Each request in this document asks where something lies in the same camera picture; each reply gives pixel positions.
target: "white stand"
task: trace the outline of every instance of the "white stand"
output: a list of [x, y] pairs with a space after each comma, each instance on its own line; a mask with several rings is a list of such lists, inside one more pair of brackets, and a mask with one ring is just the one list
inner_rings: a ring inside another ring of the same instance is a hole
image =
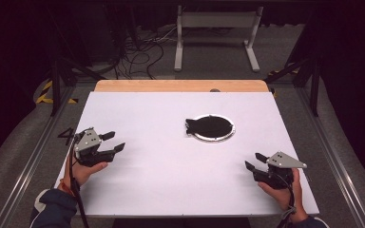
[[259, 72], [259, 64], [254, 54], [253, 44], [259, 27], [263, 7], [257, 12], [183, 12], [179, 6], [177, 17], [177, 49], [174, 70], [183, 69], [183, 28], [250, 28], [251, 36], [244, 41], [248, 59], [254, 72]]

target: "gray floor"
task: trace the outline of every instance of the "gray floor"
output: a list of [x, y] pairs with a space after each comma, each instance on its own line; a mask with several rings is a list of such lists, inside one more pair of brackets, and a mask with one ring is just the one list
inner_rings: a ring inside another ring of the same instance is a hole
[[[246, 32], [239, 29], [233, 29], [225, 35], [206, 30], [188, 32], [184, 37], [181, 72], [173, 70], [176, 43], [172, 40], [163, 43], [164, 56], [150, 69], [150, 72], [157, 79], [170, 80], [263, 79], [271, 70], [283, 67], [301, 30], [302, 26], [259, 29], [254, 47], [260, 66], [259, 73], [251, 70], [242, 45]], [[158, 47], [154, 47], [147, 54], [154, 60], [160, 56], [161, 52]], [[133, 69], [145, 71], [145, 65], [134, 66]], [[115, 78], [113, 71], [105, 76]], [[133, 78], [147, 79], [147, 76], [141, 73], [134, 74]], [[303, 162], [309, 164], [306, 174], [320, 210], [318, 216], [331, 227], [365, 227], [365, 223], [360, 224], [360, 218], [357, 218], [352, 206], [355, 203], [361, 204], [365, 213], [365, 171], [336, 119], [323, 83], [321, 82], [318, 97], [319, 117], [316, 118], [310, 115], [307, 105], [304, 104], [304, 95], [308, 94], [309, 87], [293, 88], [290, 85], [290, 79], [291, 76], [288, 75], [271, 86], [277, 91], [276, 101], [279, 111], [298, 156]], [[36, 90], [36, 96], [40, 94], [42, 86], [44, 84]], [[0, 216], [0, 227], [28, 227], [29, 213], [35, 197], [41, 190], [50, 188], [55, 182], [67, 153], [67, 140], [58, 138], [58, 135], [70, 127], [76, 128], [88, 92], [93, 88], [94, 83], [87, 78], [80, 79], [80, 83], [74, 88], [64, 88], [64, 94], [68, 94], [70, 98], [79, 99], [79, 103], [66, 104], [55, 118], [49, 116], [51, 104], [38, 104], [17, 125], [2, 145], [0, 149], [0, 213], [3, 209], [5, 210]], [[324, 133], [322, 138], [321, 129], [318, 130], [316, 123], [322, 126]], [[47, 136], [47, 140], [44, 141], [41, 136]], [[38, 150], [41, 150], [41, 157], [37, 157], [37, 163], [33, 166], [28, 163], [28, 160], [34, 158]], [[336, 172], [340, 167], [332, 165], [327, 150], [331, 150], [340, 158], [340, 163], [345, 167], [360, 203], [349, 201], [351, 198], [344, 195], [340, 177]], [[35, 167], [35, 170], [24, 173], [25, 167]], [[276, 227], [279, 216], [249, 220], [253, 228]], [[89, 219], [90, 227], [111, 227], [112, 222], [113, 219], [110, 218]], [[79, 218], [75, 218], [72, 226], [83, 227], [83, 224]]]

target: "metal frame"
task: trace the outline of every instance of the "metal frame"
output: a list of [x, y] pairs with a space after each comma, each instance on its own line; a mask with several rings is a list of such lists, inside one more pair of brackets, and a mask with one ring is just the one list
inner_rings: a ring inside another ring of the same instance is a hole
[[183, 28], [249, 28], [251, 35], [244, 40], [248, 60], [254, 72], [259, 72], [259, 64], [253, 50], [254, 41], [262, 16], [263, 7], [256, 12], [183, 12], [178, 8], [177, 49], [174, 70], [183, 70]]
[[59, 118], [61, 116], [61, 113], [64, 110], [65, 105], [67, 104], [67, 101], [69, 100], [74, 87], [67, 87], [65, 88], [65, 91], [62, 95], [62, 102], [58, 103], [58, 113], [56, 115], [51, 116], [43, 130], [43, 133], [38, 140], [38, 143], [34, 147], [34, 150], [32, 151], [29, 160], [23, 169], [22, 173], [19, 175], [19, 178], [17, 179], [17, 182], [15, 183], [4, 207], [1, 210], [0, 213], [0, 227], [7, 227], [10, 223], [10, 220], [17, 208], [17, 206], [20, 203], [20, 200], [22, 199], [23, 195], [26, 192], [26, 189], [29, 186], [29, 183], [31, 181], [32, 176], [34, 175], [35, 170], [37, 169], [37, 166], [43, 157], [44, 150], [46, 149], [49, 136], [52, 133], [52, 130], [56, 123], [59, 121]]
[[365, 209], [345, 166], [343, 165], [336, 150], [331, 146], [329, 137], [321, 121], [318, 117], [314, 116], [313, 110], [308, 107], [309, 99], [305, 89], [296, 88], [296, 92], [304, 106], [304, 109], [307, 111], [313, 128], [318, 133], [327, 162], [331, 166], [337, 184], [339, 185], [343, 197], [346, 199], [348, 206], [351, 209], [351, 213], [354, 216], [357, 226], [365, 228]]

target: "metal stand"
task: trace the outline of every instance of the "metal stand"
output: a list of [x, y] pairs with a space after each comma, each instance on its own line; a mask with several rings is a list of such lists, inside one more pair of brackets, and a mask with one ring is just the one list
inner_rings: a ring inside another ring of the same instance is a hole
[[100, 74], [95, 73], [84, 66], [81, 66], [67, 58], [60, 56], [59, 59], [54, 61], [52, 64], [51, 77], [52, 77], [53, 107], [51, 116], [54, 116], [59, 107], [61, 106], [61, 84], [60, 84], [61, 78], [63, 79], [65, 86], [76, 85], [77, 80], [71, 70], [73, 67], [85, 73], [85, 75], [93, 79], [96, 79], [97, 81], [105, 79]]
[[271, 84], [298, 68], [298, 75], [293, 80], [293, 85], [304, 87], [307, 81], [312, 78], [310, 108], [316, 117], [318, 116], [317, 96], [322, 59], [332, 48], [332, 41], [337, 38], [340, 31], [336, 25], [336, 20], [326, 16], [331, 15], [330, 13], [335, 14], [332, 9], [324, 7], [314, 10], [300, 34], [285, 68], [264, 80], [266, 84]]
[[251, 36], [244, 41], [245, 50], [254, 72], [259, 64], [253, 50], [263, 7], [256, 12], [183, 12], [179, 6], [177, 17], [177, 49], [174, 70], [183, 69], [183, 28], [250, 28]]

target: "circular base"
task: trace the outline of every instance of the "circular base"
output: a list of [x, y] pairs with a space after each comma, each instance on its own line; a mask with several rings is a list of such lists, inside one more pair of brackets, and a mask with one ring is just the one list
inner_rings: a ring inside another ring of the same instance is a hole
[[194, 118], [193, 120], [203, 121], [209, 125], [212, 125], [212, 129], [210, 129], [209, 131], [203, 131], [201, 133], [193, 134], [194, 137], [205, 142], [222, 142], [232, 137], [233, 134], [236, 132], [236, 127], [234, 126], [233, 122], [221, 115], [201, 115]]

